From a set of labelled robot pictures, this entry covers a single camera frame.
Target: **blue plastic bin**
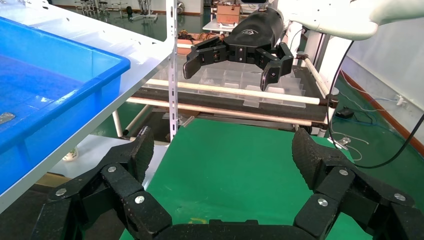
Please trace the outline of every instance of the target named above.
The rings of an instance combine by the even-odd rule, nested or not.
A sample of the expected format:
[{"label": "blue plastic bin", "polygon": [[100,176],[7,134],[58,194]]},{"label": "blue plastic bin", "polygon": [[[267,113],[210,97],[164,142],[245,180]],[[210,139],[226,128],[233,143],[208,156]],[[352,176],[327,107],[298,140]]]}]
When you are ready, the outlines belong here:
[{"label": "blue plastic bin", "polygon": [[119,95],[130,61],[0,17],[0,194]]}]

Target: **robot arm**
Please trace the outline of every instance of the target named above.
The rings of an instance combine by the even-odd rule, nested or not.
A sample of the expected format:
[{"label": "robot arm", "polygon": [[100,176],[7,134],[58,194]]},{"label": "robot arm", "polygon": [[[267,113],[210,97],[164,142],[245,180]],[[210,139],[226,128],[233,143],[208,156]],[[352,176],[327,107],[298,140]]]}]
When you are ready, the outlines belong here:
[{"label": "robot arm", "polygon": [[[268,0],[242,2],[269,4]],[[274,0],[272,6],[277,10],[258,9],[222,42],[212,38],[194,45],[183,66],[184,77],[191,78],[201,66],[227,60],[255,64],[263,70],[260,89],[265,91],[268,84],[291,72],[294,54],[285,43],[279,43],[289,22],[359,41],[372,37],[380,25],[424,17],[423,0]]]},{"label": "robot arm", "polygon": [[306,28],[353,41],[372,37],[381,25],[424,17],[422,0],[275,0],[286,26]]}]

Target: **wall outlet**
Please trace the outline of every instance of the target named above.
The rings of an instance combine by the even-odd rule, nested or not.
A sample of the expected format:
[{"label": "wall outlet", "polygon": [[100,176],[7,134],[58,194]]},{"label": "wall outlet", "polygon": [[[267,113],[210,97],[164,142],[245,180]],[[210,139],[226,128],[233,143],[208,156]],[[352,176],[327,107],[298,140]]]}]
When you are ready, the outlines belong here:
[{"label": "wall outlet", "polygon": [[396,106],[400,106],[400,107],[403,107],[404,109],[408,109],[408,106],[409,106],[408,102],[405,100],[403,96],[397,94],[395,99],[397,100]]}]

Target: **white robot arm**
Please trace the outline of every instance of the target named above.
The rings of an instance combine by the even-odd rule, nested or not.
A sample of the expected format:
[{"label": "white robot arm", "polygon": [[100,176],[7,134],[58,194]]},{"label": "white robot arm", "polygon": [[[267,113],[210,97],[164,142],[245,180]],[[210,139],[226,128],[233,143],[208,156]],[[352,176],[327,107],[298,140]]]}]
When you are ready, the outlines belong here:
[{"label": "white robot arm", "polygon": [[424,17],[423,0],[274,0],[272,6],[285,26],[292,21],[353,41],[370,38],[378,26]]}]

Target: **cardboard box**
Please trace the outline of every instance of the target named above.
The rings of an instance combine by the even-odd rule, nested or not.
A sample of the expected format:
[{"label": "cardboard box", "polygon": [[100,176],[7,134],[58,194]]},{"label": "cardboard box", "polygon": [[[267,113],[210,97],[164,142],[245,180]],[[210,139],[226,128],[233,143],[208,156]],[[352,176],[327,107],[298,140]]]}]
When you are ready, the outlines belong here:
[{"label": "cardboard box", "polygon": [[[189,33],[194,39],[198,39],[199,38],[199,33]],[[198,43],[203,42],[203,40],[193,40],[193,42],[191,40],[188,39],[177,39],[176,42],[178,44],[190,44],[190,45],[195,45]],[[176,53],[177,54],[182,54],[182,55],[187,55],[191,52],[192,50],[190,48],[183,48],[183,47],[177,47],[176,49]]]},{"label": "cardboard box", "polygon": [[240,6],[218,5],[216,22],[222,24],[238,24],[240,22]]}]

